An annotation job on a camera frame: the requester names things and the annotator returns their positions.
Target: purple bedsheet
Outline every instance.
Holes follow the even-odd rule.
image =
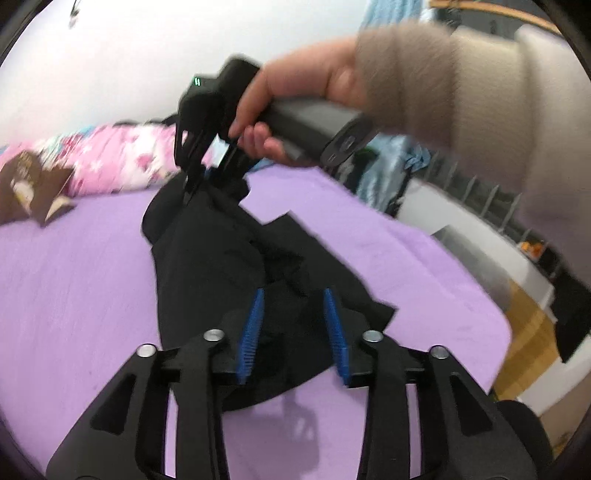
[[[243,205],[259,220],[291,211],[376,299],[400,308],[390,336],[422,350],[447,345],[490,388],[509,345],[508,324],[435,240],[368,209],[318,170],[273,167],[249,182]],[[0,409],[42,471],[135,348],[159,344],[152,259],[140,231],[153,195],[82,199],[45,230],[33,222],[0,228]],[[331,369],[225,414],[232,479],[354,479],[365,403],[366,391],[344,389]]]

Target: finger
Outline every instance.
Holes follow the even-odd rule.
[[[294,161],[285,154],[283,143],[275,137],[267,138],[264,143],[265,156],[277,163],[291,165]]]
[[[253,127],[246,127],[244,129],[244,146],[242,149],[246,152],[246,154],[251,158],[259,158],[259,155],[256,153],[255,148],[255,138],[254,138],[254,128]]]
[[[267,72],[262,68],[246,88],[238,103],[236,118],[228,131],[229,136],[235,138],[247,125],[252,125],[272,98],[273,94],[269,88]]]
[[[262,122],[258,122],[255,125],[255,129],[254,129],[254,137],[255,137],[255,149],[256,149],[256,153],[261,156],[264,157],[265,156],[265,140],[267,138],[269,138],[271,136],[271,130],[269,130],[269,127],[262,123]]]

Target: beige sleeve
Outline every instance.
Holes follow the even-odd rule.
[[[520,191],[533,148],[530,74],[516,42],[408,22],[360,34],[369,113]]]
[[[518,215],[591,285],[591,82],[565,41],[408,23],[361,33],[356,61],[384,130],[523,192]]]

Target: black cloth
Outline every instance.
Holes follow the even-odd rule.
[[[567,270],[554,280],[551,308],[556,347],[563,362],[568,362],[591,332],[591,291]]]
[[[230,310],[250,305],[265,287],[265,316],[247,388],[225,399],[235,410],[296,387],[327,369],[332,354],[322,291],[334,287],[343,305],[384,330],[392,307],[373,301],[361,281],[289,215],[261,225],[238,202],[248,188],[223,191],[204,181],[183,205],[184,174],[156,195],[144,216],[158,291],[164,348],[176,348],[220,326]]]

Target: white wall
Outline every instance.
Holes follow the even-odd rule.
[[[404,198],[398,219],[429,235],[452,225],[502,268],[542,309],[550,306],[554,288],[515,244],[499,235],[487,223],[461,207],[441,190],[413,180]]]
[[[53,0],[0,67],[0,145],[176,110],[195,73],[356,32],[366,0]]]

